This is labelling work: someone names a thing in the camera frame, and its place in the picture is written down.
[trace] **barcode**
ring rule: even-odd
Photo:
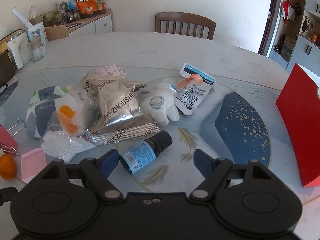
[[[124,155],[124,158],[129,161],[128,164],[129,164],[130,168],[132,169],[132,171],[139,169],[139,165],[138,165],[137,161],[135,160],[135,158],[132,156],[132,154],[130,152],[126,153]]]

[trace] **round dining table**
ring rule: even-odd
[[[0,96],[0,124],[5,128],[12,127],[18,119],[26,119],[34,91],[52,86],[80,86],[86,72],[97,66],[118,63],[132,80],[147,83],[146,90],[151,91],[160,82],[176,82],[179,70],[188,63],[216,79],[213,89],[191,116],[181,114],[177,122],[170,121],[161,127],[172,136],[173,144],[156,160],[134,175],[119,164],[108,180],[124,195],[128,192],[189,195],[204,180],[192,161],[196,149],[236,164],[257,159],[301,200],[303,214],[294,233],[303,240],[320,238],[320,187],[302,187],[290,137],[276,106],[289,76],[278,63],[232,45],[166,33],[115,32],[68,37],[50,41],[46,50],[42,60],[17,70]],[[41,145],[41,139],[28,137],[24,130],[14,139],[21,155]],[[113,148],[123,152],[134,143],[130,140],[97,146],[77,154],[69,163],[99,158]],[[21,190],[25,186],[20,157],[15,157],[15,161],[16,177],[9,181],[0,179],[0,188],[14,186]],[[1,240],[12,239],[18,233],[9,205],[4,203],[0,207]]]

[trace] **cardboard box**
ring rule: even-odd
[[[303,187],[320,186],[320,77],[295,64],[276,105],[287,127]]]
[[[287,35],[284,40],[284,44],[280,54],[289,61],[295,45],[296,45],[296,40],[290,38]]]

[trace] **binder clip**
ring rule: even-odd
[[[15,132],[13,136],[11,136],[8,132],[15,128],[16,126],[20,125],[20,123],[23,123],[24,127],[20,128]],[[6,130],[3,125],[0,124],[0,149],[2,149],[5,153],[11,153],[17,156],[20,156],[18,152],[18,143],[13,139],[13,137],[20,131],[24,130],[26,128],[26,123],[18,119],[17,123],[11,127],[9,130]]]

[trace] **door frame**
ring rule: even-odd
[[[270,9],[269,9],[269,14],[271,13],[271,16],[268,16],[258,54],[261,54],[261,55],[265,54],[265,50],[269,40],[268,38],[270,36],[270,32],[272,29],[272,23],[275,17],[278,17],[278,11],[279,10],[277,10],[277,0],[271,0]]]

